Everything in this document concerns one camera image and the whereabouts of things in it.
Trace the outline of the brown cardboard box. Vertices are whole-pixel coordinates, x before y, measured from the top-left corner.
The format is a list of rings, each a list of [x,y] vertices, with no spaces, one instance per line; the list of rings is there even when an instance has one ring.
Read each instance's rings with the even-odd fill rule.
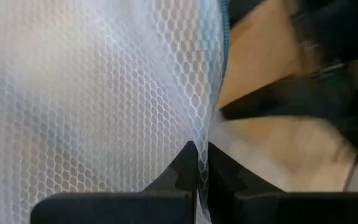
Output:
[[[298,44],[283,0],[264,0],[232,29],[220,108],[301,71]],[[283,190],[345,191],[356,155],[321,119],[273,117],[221,124],[216,144],[245,168]]]

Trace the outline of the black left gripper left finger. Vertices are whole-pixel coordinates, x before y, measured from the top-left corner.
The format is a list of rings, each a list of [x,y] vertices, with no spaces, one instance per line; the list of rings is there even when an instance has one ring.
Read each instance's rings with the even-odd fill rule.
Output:
[[[143,191],[55,194],[32,209],[30,224],[195,224],[197,182],[189,141]]]

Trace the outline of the white mesh blue-zipper bag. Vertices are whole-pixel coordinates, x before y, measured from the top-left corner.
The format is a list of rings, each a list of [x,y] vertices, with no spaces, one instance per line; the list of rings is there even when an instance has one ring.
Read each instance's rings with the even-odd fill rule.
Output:
[[[188,141],[201,223],[227,0],[0,0],[0,224],[60,192],[136,192]]]

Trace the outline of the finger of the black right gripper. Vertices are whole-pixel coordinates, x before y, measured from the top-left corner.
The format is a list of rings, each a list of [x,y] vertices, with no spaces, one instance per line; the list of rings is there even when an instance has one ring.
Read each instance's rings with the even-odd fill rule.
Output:
[[[353,98],[353,76],[345,68],[307,76],[290,75],[248,93],[221,108],[223,118],[310,116],[335,120]]]

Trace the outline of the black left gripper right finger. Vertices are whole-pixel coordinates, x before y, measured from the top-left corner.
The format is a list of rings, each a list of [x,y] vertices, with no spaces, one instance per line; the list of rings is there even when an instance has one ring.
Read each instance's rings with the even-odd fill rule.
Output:
[[[358,224],[358,192],[285,192],[208,146],[212,224]]]

